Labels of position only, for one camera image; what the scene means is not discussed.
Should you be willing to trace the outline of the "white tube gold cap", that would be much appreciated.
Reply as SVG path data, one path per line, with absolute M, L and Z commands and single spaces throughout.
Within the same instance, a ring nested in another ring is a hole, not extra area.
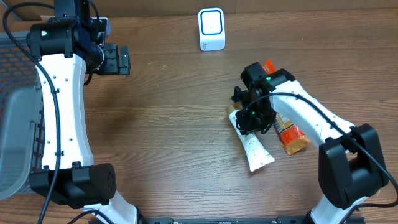
M 258 169 L 273 163 L 275 159 L 271 156 L 271 154 L 264 148 L 260 140 L 257 138 L 255 134 L 241 134 L 237 128 L 236 121 L 236 113 L 241 109 L 241 105 L 239 103 L 233 103 L 226 107 L 225 111 L 228 115 L 228 118 L 233 125 L 238 138 L 240 139 L 244 151 L 246 153 L 246 158 L 249 165 L 250 172 L 255 172 Z

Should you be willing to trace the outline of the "orange pasta package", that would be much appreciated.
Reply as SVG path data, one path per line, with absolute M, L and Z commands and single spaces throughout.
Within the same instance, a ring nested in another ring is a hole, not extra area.
M 301 151 L 311 143 L 311 140 L 282 114 L 276 114 L 274 127 L 288 155 Z

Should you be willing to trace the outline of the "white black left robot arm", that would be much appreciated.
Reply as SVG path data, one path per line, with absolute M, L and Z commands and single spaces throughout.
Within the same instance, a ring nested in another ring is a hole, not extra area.
M 106 17 L 56 17 L 27 36 L 44 102 L 42 170 L 29 176 L 47 202 L 80 209 L 103 223 L 139 223 L 138 209 L 116 188 L 114 167 L 95 164 L 86 133 L 86 75 L 128 75 L 129 48 L 106 43 Z

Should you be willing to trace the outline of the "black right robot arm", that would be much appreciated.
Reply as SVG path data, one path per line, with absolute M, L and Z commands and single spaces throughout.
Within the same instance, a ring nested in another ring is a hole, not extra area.
M 246 90 L 235 87 L 231 98 L 243 107 L 236 113 L 241 134 L 265 134 L 281 114 L 318 148 L 323 197 L 304 217 L 294 218 L 295 223 L 350 223 L 355 210 L 368 207 L 367 198 L 396 183 L 370 125 L 355 126 L 333 114 L 284 69 L 267 74 L 254 63 L 243 70 L 241 79 Z

